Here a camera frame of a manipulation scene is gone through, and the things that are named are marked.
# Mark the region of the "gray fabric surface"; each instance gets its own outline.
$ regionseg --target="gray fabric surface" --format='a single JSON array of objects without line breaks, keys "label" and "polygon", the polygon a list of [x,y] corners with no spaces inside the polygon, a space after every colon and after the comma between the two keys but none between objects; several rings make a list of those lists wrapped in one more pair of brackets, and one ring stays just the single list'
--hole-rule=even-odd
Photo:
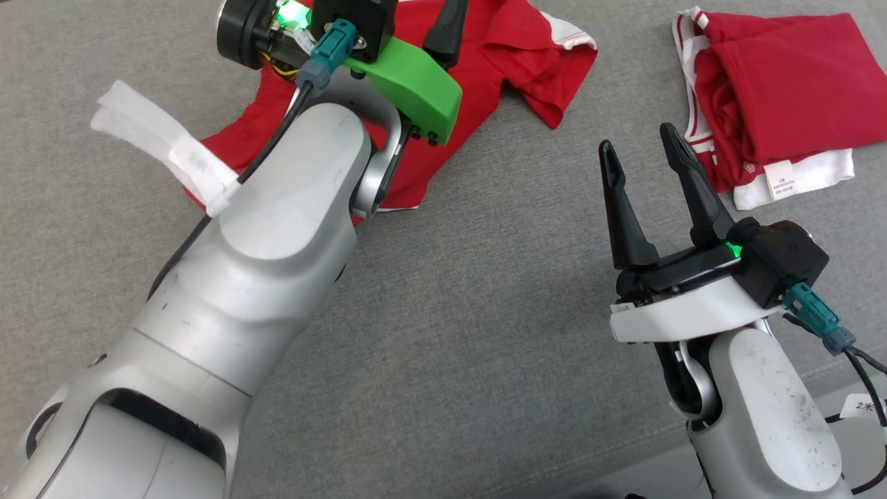
[{"label": "gray fabric surface", "polygon": [[[612,139],[648,238],[689,245],[657,127],[687,103],[677,0],[541,0],[600,57],[557,131],[508,94],[420,209],[359,230],[357,253],[251,414],[237,497],[530,497],[684,438],[652,347],[608,330],[616,272],[596,148]],[[712,1],[710,10],[849,11],[884,66],[862,0]],[[200,217],[153,159],[93,132],[122,79],[195,136],[249,102],[257,75],[215,54],[216,0],[0,4],[0,448],[72,369],[110,345]],[[858,177],[751,214],[790,218],[832,256],[817,285],[871,353],[887,351],[887,146]],[[851,371],[775,327],[814,394]]]}]

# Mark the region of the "folded red shirt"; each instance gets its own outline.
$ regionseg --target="folded red shirt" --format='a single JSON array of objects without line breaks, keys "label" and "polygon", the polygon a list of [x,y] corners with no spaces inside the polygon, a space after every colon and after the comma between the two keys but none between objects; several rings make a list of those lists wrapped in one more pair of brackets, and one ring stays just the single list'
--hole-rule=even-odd
[{"label": "folded red shirt", "polygon": [[[402,2],[397,7],[395,36],[421,46],[442,6],[443,0]],[[589,35],[540,12],[527,0],[469,3],[459,64],[450,71],[463,91],[450,142],[432,147],[426,141],[412,141],[381,207],[419,206],[428,181],[496,110],[505,83],[515,87],[545,123],[558,126],[596,57]],[[264,69],[255,102],[240,119],[203,144],[242,172],[279,126],[293,91],[291,83]],[[377,144],[384,143],[384,130],[369,123],[367,129]]]},{"label": "folded red shirt", "polygon": [[764,19],[700,12],[711,47],[695,90],[714,133],[718,190],[763,167],[887,140],[887,75],[850,14]]}]

